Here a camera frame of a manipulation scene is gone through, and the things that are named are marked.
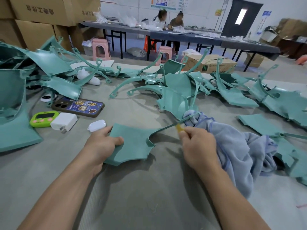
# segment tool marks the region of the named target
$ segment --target floor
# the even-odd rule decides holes
[[[135,57],[131,54],[124,52],[123,60],[121,60],[119,40],[120,40],[119,38],[114,38],[114,51],[112,51],[112,47],[110,48],[111,57],[112,59],[115,60],[116,63],[133,64],[133,65],[149,65],[151,61],[154,61],[157,57],[157,54],[153,52],[150,54],[150,61],[146,61],[146,57],[139,58],[139,57]],[[144,39],[128,38],[126,48],[129,49],[131,47],[139,47],[143,49]],[[191,43],[190,48],[195,50],[196,44]],[[179,55],[178,61],[180,61],[182,58],[182,51],[186,49],[187,49],[187,43],[184,43],[184,42],[181,43],[180,51],[178,53]],[[223,51],[224,51],[224,48],[215,46],[212,54],[222,55]],[[224,57],[228,57],[231,59],[234,52],[235,52],[235,49],[227,49]],[[238,61],[238,64],[236,66],[236,73],[238,73],[241,76],[257,78],[258,73],[266,71],[273,65],[278,64],[279,65],[278,68],[272,70],[270,73],[267,74],[266,76],[267,80],[307,84],[307,68],[304,66],[295,64],[295,61],[293,59],[288,59],[284,56],[280,56],[275,61],[271,61],[270,59],[265,58],[265,60],[262,62],[259,68],[249,67],[246,72],[243,72],[245,68],[245,65],[244,65],[245,59],[246,59],[246,53],[242,53]]]

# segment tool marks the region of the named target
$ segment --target door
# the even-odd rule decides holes
[[[232,6],[221,35],[245,38],[262,6],[263,4],[250,1],[232,0]]]

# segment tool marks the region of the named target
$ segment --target table leg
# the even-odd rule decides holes
[[[201,52],[201,46],[202,46],[202,44],[199,45],[198,52]]]
[[[224,52],[223,52],[223,55],[222,55],[222,56],[224,56],[224,55],[225,55],[226,49],[227,49],[227,48],[225,48],[225,49],[224,49]]]
[[[126,52],[126,50],[127,50],[127,34],[126,34],[126,32],[124,32],[124,34],[125,34],[125,52]]]
[[[114,51],[114,38],[113,38],[113,31],[111,30],[111,38],[112,38],[112,50]]]
[[[120,39],[120,58],[122,59],[122,33],[119,33],[119,39]]]
[[[255,57],[256,53],[254,52],[250,61],[248,62],[248,64],[246,65],[245,69],[244,69],[244,72],[246,72],[246,70],[248,69],[248,66],[251,64],[251,61],[253,60],[253,58]]]
[[[240,58],[240,56],[241,56],[242,52],[243,52],[243,50],[241,50],[241,51],[240,51],[240,53],[239,53],[239,55],[238,55],[238,57],[237,57],[237,59],[236,59],[236,62],[238,62],[238,61],[239,61],[239,58]]]
[[[150,39],[150,35],[149,35],[148,36],[148,46],[147,46],[147,61],[149,61],[150,50],[151,50],[151,39]]]
[[[233,57],[232,57],[232,59],[231,59],[231,60],[234,60],[234,58],[235,58],[235,56],[236,56],[237,52],[238,52],[238,50],[236,50],[236,51],[235,51],[235,53],[233,54]]]
[[[209,55],[212,54],[213,48],[214,48],[214,45],[212,45]]]

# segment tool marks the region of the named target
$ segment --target blue towel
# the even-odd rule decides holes
[[[189,110],[183,117],[194,113],[194,110]],[[245,198],[250,197],[259,175],[269,176],[277,168],[273,160],[277,144],[267,135],[240,132],[228,124],[216,122],[203,112],[185,121],[185,125],[204,128],[214,135],[221,166]]]

